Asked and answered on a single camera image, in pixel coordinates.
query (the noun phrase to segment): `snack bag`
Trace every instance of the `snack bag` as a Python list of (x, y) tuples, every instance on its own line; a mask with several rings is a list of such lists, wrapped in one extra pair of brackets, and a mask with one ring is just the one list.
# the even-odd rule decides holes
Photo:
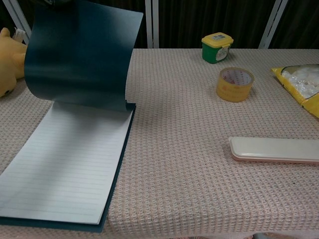
[(319, 65), (272, 68), (272, 71), (296, 101), (319, 118)]

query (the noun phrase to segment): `yellow stuffed animal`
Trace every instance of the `yellow stuffed animal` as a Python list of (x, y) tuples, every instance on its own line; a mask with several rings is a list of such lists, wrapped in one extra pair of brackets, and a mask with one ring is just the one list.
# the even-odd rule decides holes
[(7, 28), (0, 32), (0, 97), (15, 88), (16, 80), (24, 77), (27, 46), (13, 40)]

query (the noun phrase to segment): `lined paper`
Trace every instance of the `lined paper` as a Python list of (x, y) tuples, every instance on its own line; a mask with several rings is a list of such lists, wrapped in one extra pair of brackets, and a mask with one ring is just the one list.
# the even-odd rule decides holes
[(55, 102), (0, 175), (0, 216), (98, 224), (131, 117)]

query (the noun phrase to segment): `table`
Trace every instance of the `table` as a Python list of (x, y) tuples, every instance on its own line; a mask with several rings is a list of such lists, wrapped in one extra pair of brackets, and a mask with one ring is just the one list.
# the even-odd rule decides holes
[[(215, 65), (200, 49), (134, 50), (126, 94), (137, 110), (104, 231), (0, 226), (1, 238), (319, 237), (319, 167), (236, 162), (228, 145), (230, 136), (318, 139), (319, 120), (270, 71), (318, 62), (319, 50), (231, 49)], [(216, 95), (225, 67), (255, 76), (246, 101)], [(51, 104), (23, 80), (0, 99), (0, 173)]]

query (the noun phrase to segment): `small container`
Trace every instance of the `small container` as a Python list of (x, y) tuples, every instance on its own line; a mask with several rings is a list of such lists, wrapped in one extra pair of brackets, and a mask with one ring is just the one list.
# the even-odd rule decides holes
[(234, 39), (225, 33), (218, 32), (205, 36), (202, 40), (203, 59), (211, 64), (224, 60)]

